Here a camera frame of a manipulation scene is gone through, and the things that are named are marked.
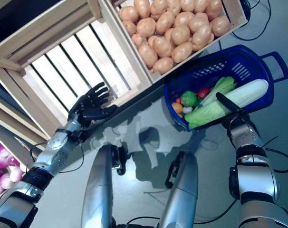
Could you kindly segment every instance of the potato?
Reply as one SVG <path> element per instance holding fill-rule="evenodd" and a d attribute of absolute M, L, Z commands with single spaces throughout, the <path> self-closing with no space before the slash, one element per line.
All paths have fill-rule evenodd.
<path fill-rule="evenodd" d="M 165 40 L 170 43 L 172 45 L 172 47 L 174 48 L 175 47 L 175 44 L 173 44 L 173 41 L 172 41 L 172 32 L 173 32 L 173 28 L 170 28 L 169 30 L 167 30 L 164 34 L 164 38 Z"/>
<path fill-rule="evenodd" d="M 173 59 L 169 57 L 163 57 L 156 61 L 153 66 L 154 72 L 159 72 L 161 75 L 173 68 Z"/>
<path fill-rule="evenodd" d="M 195 18 L 203 18 L 209 20 L 209 17 L 207 16 L 206 13 L 200 13 L 200 12 L 195 14 Z"/>
<path fill-rule="evenodd" d="M 211 21 L 220 15 L 221 10 L 222 10 L 221 0 L 210 0 L 209 4 L 205 9 L 205 12 L 209 17 L 209 20 Z"/>
<path fill-rule="evenodd" d="M 192 48 L 194 51 L 201 50 L 207 45 L 211 38 L 211 27 L 209 24 L 202 25 L 192 36 Z"/>
<path fill-rule="evenodd" d="M 167 11 L 161 15 L 158 19 L 156 25 L 156 31 L 159 35 L 164 34 L 168 29 L 173 26 L 174 23 L 174 14 L 171 11 Z"/>
<path fill-rule="evenodd" d="M 153 0 L 150 6 L 151 17 L 158 20 L 160 16 L 166 12 L 167 0 Z"/>
<path fill-rule="evenodd" d="M 195 0 L 195 8 L 194 12 L 195 13 L 203 13 L 205 11 L 205 8 L 209 4 L 210 0 Z"/>
<path fill-rule="evenodd" d="M 176 19 L 174 20 L 174 27 L 181 26 L 181 25 L 187 25 L 188 21 L 192 19 L 195 15 L 192 12 L 181 12 L 176 16 Z"/>
<path fill-rule="evenodd" d="M 153 48 L 153 42 L 154 42 L 154 39 L 157 38 L 158 36 L 151 36 L 148 38 L 147 42 L 148 42 L 148 45 Z"/>
<path fill-rule="evenodd" d="M 213 33 L 211 33 L 211 37 L 207 43 L 210 44 L 211 42 L 214 41 L 214 39 L 215 39 L 215 35 Z"/>
<path fill-rule="evenodd" d="M 149 0 L 134 0 L 134 7 L 139 12 L 141 18 L 147 18 L 150 15 Z"/>
<path fill-rule="evenodd" d="M 146 44 L 147 39 L 144 35 L 141 33 L 136 33 L 131 37 L 131 40 L 136 45 L 137 48 L 139 48 L 142 44 Z"/>
<path fill-rule="evenodd" d="M 170 57 L 172 56 L 173 47 L 164 38 L 156 37 L 153 41 L 153 50 L 160 58 Z"/>
<path fill-rule="evenodd" d="M 213 34 L 217 37 L 222 36 L 223 34 L 227 33 L 230 28 L 230 21 L 226 16 L 221 16 L 215 18 L 211 22 L 211 30 Z"/>
<path fill-rule="evenodd" d="M 155 51 L 147 44 L 143 44 L 139 47 L 139 53 L 148 69 L 151 69 L 154 63 L 158 60 Z"/>
<path fill-rule="evenodd" d="M 173 12 L 176 17 L 181 11 L 180 0 L 167 0 L 167 11 Z"/>
<path fill-rule="evenodd" d="M 190 38 L 191 32 L 186 25 L 175 27 L 172 31 L 172 41 L 176 46 L 185 43 Z"/>
<path fill-rule="evenodd" d="M 195 7 L 195 0 L 181 0 L 181 9 L 182 11 L 192 12 Z"/>
<path fill-rule="evenodd" d="M 132 36 L 136 32 L 136 26 L 129 20 L 123 20 L 122 24 L 124 25 L 126 31 L 130 36 Z"/>
<path fill-rule="evenodd" d="M 202 25 L 208 25 L 209 20 L 204 17 L 195 17 L 188 21 L 188 27 L 190 28 L 192 33 L 195 33 Z"/>
<path fill-rule="evenodd" d="M 121 21 L 129 20 L 135 23 L 139 18 L 139 13 L 134 6 L 124 6 L 119 11 Z"/>
<path fill-rule="evenodd" d="M 181 63 L 192 54 L 192 43 L 185 42 L 177 46 L 172 53 L 172 58 L 175 63 Z"/>
<path fill-rule="evenodd" d="M 136 31 L 149 38 L 155 32 L 155 20 L 152 18 L 141 19 L 136 25 Z"/>

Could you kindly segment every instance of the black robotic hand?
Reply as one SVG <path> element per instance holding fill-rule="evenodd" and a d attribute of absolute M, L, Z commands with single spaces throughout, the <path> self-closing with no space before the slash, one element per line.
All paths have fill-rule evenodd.
<path fill-rule="evenodd" d="M 70 109 L 68 121 L 75 119 L 77 116 L 77 121 L 86 128 L 93 120 L 102 120 L 109 117 L 117 106 L 112 105 L 102 108 L 102 105 L 107 103 L 109 97 L 108 88 L 104 85 L 104 82 L 101 82 L 81 96 Z"/>

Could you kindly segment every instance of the green vegetable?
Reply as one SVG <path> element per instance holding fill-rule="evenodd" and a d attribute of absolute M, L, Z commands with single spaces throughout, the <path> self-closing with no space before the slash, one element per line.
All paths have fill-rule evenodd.
<path fill-rule="evenodd" d="M 185 107 L 192 107 L 196 104 L 197 102 L 197 96 L 195 95 L 194 92 L 192 91 L 186 91 L 184 94 L 181 96 L 181 104 L 184 105 Z"/>
<path fill-rule="evenodd" d="M 234 83 L 234 78 L 232 77 L 222 77 L 218 80 L 215 87 L 211 90 L 211 92 L 201 101 L 199 107 L 205 106 L 210 102 L 216 100 L 216 93 L 220 92 L 222 94 L 227 94 L 232 91 L 236 87 L 236 83 Z"/>
<path fill-rule="evenodd" d="M 256 79 L 237 89 L 234 89 L 225 96 L 240 108 L 243 108 L 265 95 L 268 90 L 268 86 L 269 84 L 266 80 Z M 229 113 L 231 113 L 231 111 L 216 100 L 203 107 L 195 109 L 191 113 L 185 115 L 184 118 L 187 122 L 189 122 L 189 129 L 193 129 L 224 117 Z"/>

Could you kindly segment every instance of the wooden crate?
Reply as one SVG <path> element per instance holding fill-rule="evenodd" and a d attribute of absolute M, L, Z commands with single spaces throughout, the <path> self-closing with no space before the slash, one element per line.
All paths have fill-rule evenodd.
<path fill-rule="evenodd" d="M 97 0 L 62 0 L 0 43 L 0 83 L 47 138 L 64 125 L 67 116 L 59 118 L 51 111 L 52 101 L 48 104 L 43 99 L 44 95 L 26 77 L 25 68 L 97 19 L 103 20 Z M 113 37 L 107 26 L 98 29 L 105 38 Z M 121 66 L 122 72 L 137 77 L 140 83 L 110 105 L 122 105 L 151 86 L 142 67 L 131 65 L 124 53 L 116 55 L 127 62 L 125 68 Z"/>
<path fill-rule="evenodd" d="M 116 7 L 118 5 L 118 3 L 122 4 L 123 2 L 127 2 L 127 4 L 124 4 L 124 6 L 126 6 L 126 5 L 133 5 L 133 1 L 132 0 L 127 0 L 127 1 L 119 0 L 118 3 L 114 3 L 114 5 L 112 4 L 112 2 L 114 2 L 114 1 L 111 2 L 109 0 L 98 0 L 98 2 L 101 6 L 101 12 L 102 12 L 103 18 L 105 18 L 105 20 L 107 21 L 109 26 L 117 34 L 117 39 L 120 40 L 122 46 L 126 46 L 125 47 L 125 49 L 127 50 L 126 54 L 127 55 L 135 54 L 136 55 L 136 58 L 131 59 L 130 61 L 132 61 L 133 64 L 135 64 L 135 65 L 141 66 L 143 68 L 143 71 L 145 72 L 145 76 L 150 78 L 152 83 L 155 83 L 158 80 L 160 80 L 161 78 L 165 77 L 166 75 L 168 75 L 169 73 L 174 71 L 176 68 L 178 68 L 182 64 L 186 63 L 190 59 L 199 55 L 201 52 L 203 52 L 209 46 L 213 45 L 215 42 L 218 42 L 218 40 L 220 40 L 221 38 L 225 37 L 226 35 L 230 34 L 234 30 L 236 30 L 237 28 L 239 28 L 242 25 L 247 23 L 247 20 L 245 18 L 245 15 L 244 15 L 244 12 L 242 10 L 242 6 L 241 6 L 239 0 L 222 0 L 221 15 L 226 15 L 229 18 L 229 20 L 231 22 L 230 30 L 226 34 L 224 34 L 223 36 L 215 39 L 212 43 L 210 43 L 209 45 L 207 45 L 206 47 L 204 47 L 200 51 L 195 52 L 193 55 L 188 57 L 183 62 L 177 64 L 175 67 L 173 67 L 171 70 L 169 70 L 165 74 L 160 75 L 160 73 L 158 73 L 158 72 L 151 74 L 149 72 L 147 66 L 145 65 L 144 61 L 140 57 L 139 52 L 137 51 L 135 45 L 133 44 L 130 36 L 128 35 L 126 29 L 124 28 L 124 26 L 123 26 L 123 24 L 122 24 L 122 22 L 118 16 L 119 8 Z"/>
<path fill-rule="evenodd" d="M 227 14 L 232 24 L 229 32 L 246 23 L 239 0 L 223 0 L 223 6 L 225 8 L 223 13 Z M 102 38 L 116 39 L 117 45 L 113 49 L 122 50 L 116 54 L 116 62 L 120 61 L 123 62 L 122 66 L 126 65 L 124 74 L 134 75 L 139 81 L 128 92 L 112 100 L 111 105 L 120 106 L 126 103 L 205 49 L 196 52 L 166 74 L 151 75 L 119 20 L 117 8 L 109 0 L 62 0 L 58 2 L 0 43 L 0 83 L 32 119 L 31 123 L 37 125 L 36 128 L 18 118 L 19 122 L 22 121 L 22 127 L 26 126 L 32 132 L 36 132 L 35 136 L 29 136 L 28 141 L 36 142 L 37 136 L 43 139 L 51 137 L 55 130 L 64 124 L 67 113 L 59 117 L 52 111 L 51 107 L 54 106 L 51 104 L 52 101 L 43 99 L 43 92 L 39 93 L 35 83 L 25 76 L 25 69 L 89 24 L 92 25 L 92 22 L 96 20 L 106 22 L 105 31 L 102 27 L 96 28 L 104 32 Z"/>

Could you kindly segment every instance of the lettuce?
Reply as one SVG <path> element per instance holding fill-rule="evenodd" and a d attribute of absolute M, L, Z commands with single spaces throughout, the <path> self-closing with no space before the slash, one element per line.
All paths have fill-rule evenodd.
<path fill-rule="evenodd" d="M 189 129 L 205 125 L 211 121 L 217 120 L 229 114 L 227 109 L 219 101 L 213 101 L 206 106 L 195 109 L 191 113 L 185 115 L 185 120 L 189 123 Z"/>
<path fill-rule="evenodd" d="M 215 87 L 211 90 L 211 92 L 200 102 L 198 107 L 205 106 L 210 102 L 216 100 L 216 93 L 220 92 L 222 94 L 227 94 L 232 91 L 236 87 L 236 83 L 234 83 L 234 78 L 232 77 L 222 77 L 216 83 Z"/>

